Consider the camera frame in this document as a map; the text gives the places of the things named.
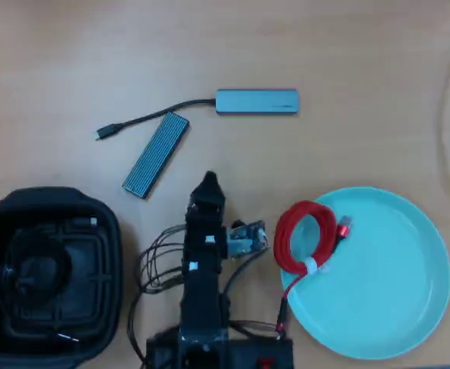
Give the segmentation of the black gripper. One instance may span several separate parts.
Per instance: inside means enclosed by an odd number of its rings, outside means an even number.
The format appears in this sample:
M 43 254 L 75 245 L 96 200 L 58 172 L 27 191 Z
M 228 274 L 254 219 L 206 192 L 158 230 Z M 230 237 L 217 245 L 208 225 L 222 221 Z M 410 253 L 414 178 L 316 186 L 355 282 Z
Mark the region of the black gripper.
M 225 199 L 217 174 L 206 171 L 201 182 L 190 194 L 191 201 L 185 214 L 187 227 L 219 228 L 223 225 L 225 203 L 199 200 L 207 198 L 210 191 L 216 199 Z

